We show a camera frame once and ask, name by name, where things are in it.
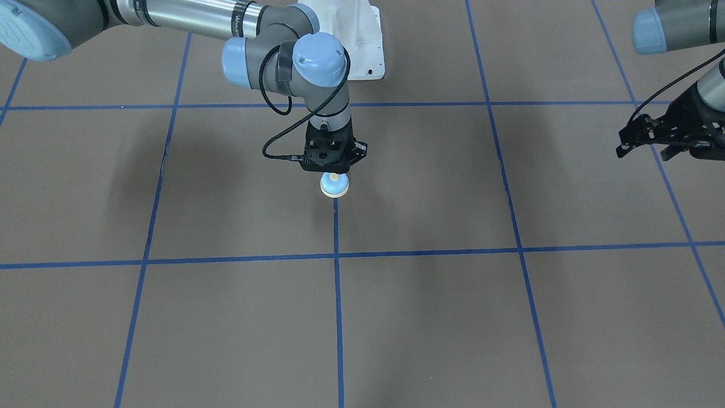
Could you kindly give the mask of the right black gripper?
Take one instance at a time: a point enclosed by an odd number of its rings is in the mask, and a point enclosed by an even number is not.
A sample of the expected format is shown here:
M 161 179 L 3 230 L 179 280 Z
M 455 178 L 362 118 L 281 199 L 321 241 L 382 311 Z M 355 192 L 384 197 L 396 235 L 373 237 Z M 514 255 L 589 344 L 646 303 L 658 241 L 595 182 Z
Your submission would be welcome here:
M 336 131 L 306 127 L 306 149 L 343 149 L 353 138 L 352 122 Z

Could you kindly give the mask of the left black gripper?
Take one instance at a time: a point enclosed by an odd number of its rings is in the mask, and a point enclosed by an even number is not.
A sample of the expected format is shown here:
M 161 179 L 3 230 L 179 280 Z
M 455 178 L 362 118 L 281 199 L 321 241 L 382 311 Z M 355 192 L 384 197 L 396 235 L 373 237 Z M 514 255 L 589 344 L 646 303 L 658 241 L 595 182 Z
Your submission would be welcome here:
M 696 84 L 689 86 L 666 111 L 673 135 L 661 150 L 661 160 L 691 149 L 723 149 L 723 119 L 723 112 L 704 101 Z

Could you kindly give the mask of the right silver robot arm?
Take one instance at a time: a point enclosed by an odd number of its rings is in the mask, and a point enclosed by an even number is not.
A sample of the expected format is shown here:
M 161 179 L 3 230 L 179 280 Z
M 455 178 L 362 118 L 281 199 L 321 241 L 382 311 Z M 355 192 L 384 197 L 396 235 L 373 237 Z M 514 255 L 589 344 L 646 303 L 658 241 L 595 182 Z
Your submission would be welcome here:
M 319 28 L 304 3 L 271 7 L 256 1 L 3 1 L 2 45 L 49 62 L 116 26 L 171 28 L 221 39 L 231 83 L 305 100 L 303 156 L 316 165 L 365 155 L 353 134 L 347 85 L 351 58 L 342 42 Z

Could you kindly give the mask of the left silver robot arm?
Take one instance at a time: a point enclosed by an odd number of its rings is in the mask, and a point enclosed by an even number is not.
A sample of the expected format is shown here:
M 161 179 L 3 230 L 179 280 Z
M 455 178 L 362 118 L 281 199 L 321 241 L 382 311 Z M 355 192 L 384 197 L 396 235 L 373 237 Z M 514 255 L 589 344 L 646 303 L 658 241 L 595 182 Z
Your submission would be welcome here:
M 657 54 L 722 43 L 722 1 L 657 1 L 633 23 L 637 54 Z M 621 158 L 642 145 L 661 144 L 662 160 L 688 152 L 700 160 L 723 160 L 723 53 L 709 59 L 712 68 L 669 104 L 660 118 L 637 109 L 620 131 Z

